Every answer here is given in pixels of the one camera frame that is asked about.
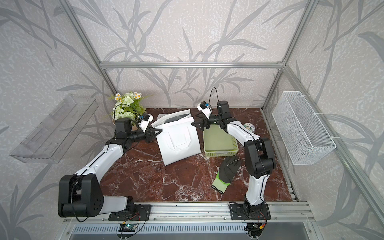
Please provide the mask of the white insulated delivery bag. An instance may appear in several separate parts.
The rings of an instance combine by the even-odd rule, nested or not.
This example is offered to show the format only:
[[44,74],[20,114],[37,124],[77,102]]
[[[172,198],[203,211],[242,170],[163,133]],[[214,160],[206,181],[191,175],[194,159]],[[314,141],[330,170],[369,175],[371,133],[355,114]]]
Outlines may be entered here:
[[201,153],[194,118],[190,110],[167,114],[158,118],[152,127],[161,129],[157,142],[165,166]]

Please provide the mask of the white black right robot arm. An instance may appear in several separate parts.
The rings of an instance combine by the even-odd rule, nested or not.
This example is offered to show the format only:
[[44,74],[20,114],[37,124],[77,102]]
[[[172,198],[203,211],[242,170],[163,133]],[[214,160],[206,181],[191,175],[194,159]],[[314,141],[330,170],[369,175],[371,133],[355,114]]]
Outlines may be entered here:
[[268,138],[262,138],[246,129],[235,118],[223,119],[220,115],[210,115],[192,126],[204,131],[211,125],[218,125],[227,134],[243,145],[245,150],[245,166],[250,175],[249,188],[244,204],[250,207],[261,207],[265,202],[265,188],[273,169],[276,167],[274,149]]

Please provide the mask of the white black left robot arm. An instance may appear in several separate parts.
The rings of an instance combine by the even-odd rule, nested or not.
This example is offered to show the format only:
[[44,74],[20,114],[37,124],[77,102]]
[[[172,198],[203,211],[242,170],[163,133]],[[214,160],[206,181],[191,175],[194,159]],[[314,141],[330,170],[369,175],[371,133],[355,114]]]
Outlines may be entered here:
[[61,218],[95,217],[101,214],[129,210],[128,197],[105,196],[100,181],[127,151],[132,143],[151,142],[163,130],[147,128],[136,131],[115,131],[102,151],[73,175],[65,175],[59,182],[58,215]]

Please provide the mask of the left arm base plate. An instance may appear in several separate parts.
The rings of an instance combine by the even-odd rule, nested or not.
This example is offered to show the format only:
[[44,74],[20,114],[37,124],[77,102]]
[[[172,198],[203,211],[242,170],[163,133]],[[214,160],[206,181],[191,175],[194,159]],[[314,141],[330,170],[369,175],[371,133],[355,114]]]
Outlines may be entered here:
[[124,222],[124,221],[148,221],[150,217],[152,206],[135,204],[129,210],[124,210],[109,215],[108,221],[110,222]]

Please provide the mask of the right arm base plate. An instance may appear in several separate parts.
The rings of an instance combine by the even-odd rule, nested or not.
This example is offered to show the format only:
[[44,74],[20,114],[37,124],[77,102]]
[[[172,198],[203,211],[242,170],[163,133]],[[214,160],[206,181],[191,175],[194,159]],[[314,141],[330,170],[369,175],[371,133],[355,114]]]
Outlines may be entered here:
[[267,202],[262,202],[259,205],[253,206],[248,202],[239,204],[229,202],[231,220],[270,220],[271,213]]

